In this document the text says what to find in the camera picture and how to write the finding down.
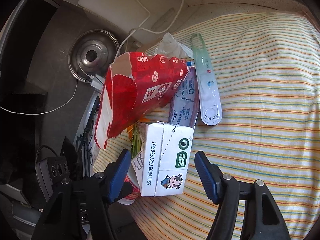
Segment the milk carton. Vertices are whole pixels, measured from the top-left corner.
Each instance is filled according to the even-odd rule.
[[[131,162],[141,196],[182,194],[193,131],[163,122],[135,123]]]

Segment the red paper carton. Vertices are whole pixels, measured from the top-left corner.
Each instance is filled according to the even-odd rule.
[[[143,115],[167,104],[188,73],[186,61],[127,52],[110,65],[100,104],[95,141],[105,149]]]

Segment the striped cloth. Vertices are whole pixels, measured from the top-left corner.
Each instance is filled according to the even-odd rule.
[[[191,47],[192,33],[207,46],[223,118],[216,126],[198,118],[184,193],[140,197],[129,206],[132,216],[148,239],[205,239],[217,206],[194,166],[203,150],[223,173],[265,181],[291,238],[304,238],[320,214],[320,34],[304,17],[280,12],[221,16],[174,37]],[[146,117],[167,122],[168,111],[169,105]],[[126,132],[110,139],[94,171],[130,145]],[[233,239],[243,215],[241,201]]]

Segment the paper cup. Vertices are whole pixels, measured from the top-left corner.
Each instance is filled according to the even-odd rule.
[[[130,165],[130,168],[128,170],[127,176],[125,176],[124,178],[124,181],[130,182],[132,184],[133,191],[131,194],[127,195],[126,197],[118,200],[118,202],[123,205],[130,205],[135,201],[137,197],[141,195],[136,172],[134,171],[132,165]]]

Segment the white cutting board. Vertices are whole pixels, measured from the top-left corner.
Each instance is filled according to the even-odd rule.
[[[142,27],[154,31],[164,30],[176,15],[181,0],[139,0],[150,12],[150,18]],[[148,16],[148,13],[136,0],[79,0],[79,5],[92,13],[108,20],[126,33]],[[146,44],[152,42],[159,35],[138,30],[133,37]]]

